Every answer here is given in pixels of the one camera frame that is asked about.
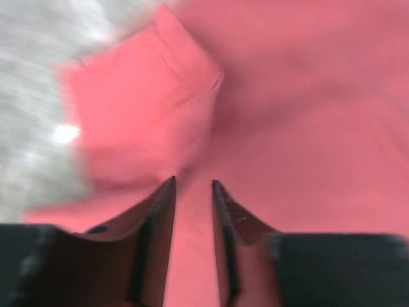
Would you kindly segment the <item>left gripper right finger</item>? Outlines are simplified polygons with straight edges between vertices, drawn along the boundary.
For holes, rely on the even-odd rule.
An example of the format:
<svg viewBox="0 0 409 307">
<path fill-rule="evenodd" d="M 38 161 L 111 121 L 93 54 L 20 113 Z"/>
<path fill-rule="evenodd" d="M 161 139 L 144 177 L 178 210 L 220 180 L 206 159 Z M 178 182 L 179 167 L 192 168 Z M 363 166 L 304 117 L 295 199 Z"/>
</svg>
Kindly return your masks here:
<svg viewBox="0 0 409 307">
<path fill-rule="evenodd" d="M 408 241 L 384 233 L 285 233 L 212 182 L 221 306 L 407 306 Z"/>
</svg>

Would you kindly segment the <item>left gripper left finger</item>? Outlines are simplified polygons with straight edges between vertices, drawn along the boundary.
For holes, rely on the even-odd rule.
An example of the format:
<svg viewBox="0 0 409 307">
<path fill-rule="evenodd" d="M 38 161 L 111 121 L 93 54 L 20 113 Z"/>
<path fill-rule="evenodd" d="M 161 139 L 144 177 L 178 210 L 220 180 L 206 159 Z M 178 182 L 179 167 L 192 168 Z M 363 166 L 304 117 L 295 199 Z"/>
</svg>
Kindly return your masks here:
<svg viewBox="0 0 409 307">
<path fill-rule="evenodd" d="M 84 233 L 1 225 L 2 306 L 162 306 L 176 179 Z"/>
</svg>

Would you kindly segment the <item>salmon pink t shirt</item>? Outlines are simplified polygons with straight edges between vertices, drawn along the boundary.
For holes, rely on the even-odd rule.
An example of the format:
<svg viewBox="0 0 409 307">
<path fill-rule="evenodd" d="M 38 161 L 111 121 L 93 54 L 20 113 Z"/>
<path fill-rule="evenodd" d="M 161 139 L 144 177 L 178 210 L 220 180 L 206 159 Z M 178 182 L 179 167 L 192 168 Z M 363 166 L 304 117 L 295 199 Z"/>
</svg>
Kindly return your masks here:
<svg viewBox="0 0 409 307">
<path fill-rule="evenodd" d="M 290 232 L 408 234 L 408 2 L 189 1 L 59 70 L 95 196 L 83 232 L 176 175 L 166 306 L 218 304 L 210 182 Z"/>
</svg>

